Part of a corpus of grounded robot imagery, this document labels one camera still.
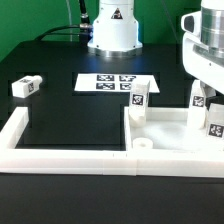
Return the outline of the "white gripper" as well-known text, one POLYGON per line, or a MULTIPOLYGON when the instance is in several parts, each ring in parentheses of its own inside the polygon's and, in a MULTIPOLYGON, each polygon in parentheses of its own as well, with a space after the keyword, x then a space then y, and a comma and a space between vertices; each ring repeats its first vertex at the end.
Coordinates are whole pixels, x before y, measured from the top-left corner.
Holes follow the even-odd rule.
POLYGON ((215 90, 224 94, 224 67, 196 53, 195 46, 203 52, 198 38, 186 32, 182 43, 183 65, 187 73, 202 81, 200 84, 205 92, 206 106, 209 106, 209 99, 216 96, 215 90))

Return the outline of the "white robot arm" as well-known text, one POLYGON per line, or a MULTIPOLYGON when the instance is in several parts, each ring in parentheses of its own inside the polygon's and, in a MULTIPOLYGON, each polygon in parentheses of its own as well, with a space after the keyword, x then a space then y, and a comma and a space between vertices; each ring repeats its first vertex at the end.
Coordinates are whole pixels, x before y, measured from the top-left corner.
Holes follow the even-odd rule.
MULTIPOLYGON (((134 0, 100 0, 88 49, 104 57, 137 55, 142 51, 134 0)), ((224 0, 201 0, 201 9, 181 18, 185 71, 219 93, 212 103, 224 104, 224 0)))

